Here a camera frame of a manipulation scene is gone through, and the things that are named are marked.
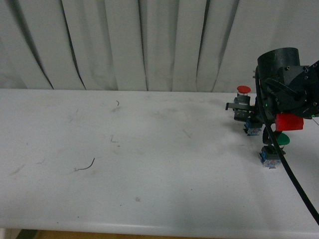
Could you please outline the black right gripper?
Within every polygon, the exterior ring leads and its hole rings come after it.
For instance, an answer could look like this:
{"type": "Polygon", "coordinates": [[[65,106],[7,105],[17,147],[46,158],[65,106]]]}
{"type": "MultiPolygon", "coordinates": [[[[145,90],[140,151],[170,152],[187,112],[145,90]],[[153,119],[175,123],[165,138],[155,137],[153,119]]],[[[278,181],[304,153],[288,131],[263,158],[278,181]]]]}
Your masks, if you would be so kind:
{"type": "MultiPolygon", "coordinates": [[[[267,120],[275,122],[279,113],[290,113],[310,119],[319,116],[319,63],[302,66],[299,51],[286,47],[269,51],[257,59],[255,77],[259,80],[256,89],[261,93],[261,104],[267,120]]],[[[236,121],[246,122],[254,106],[244,103],[227,103],[226,110],[234,111],[236,121]]],[[[265,126],[262,141],[273,145],[270,132],[265,126]]]]}

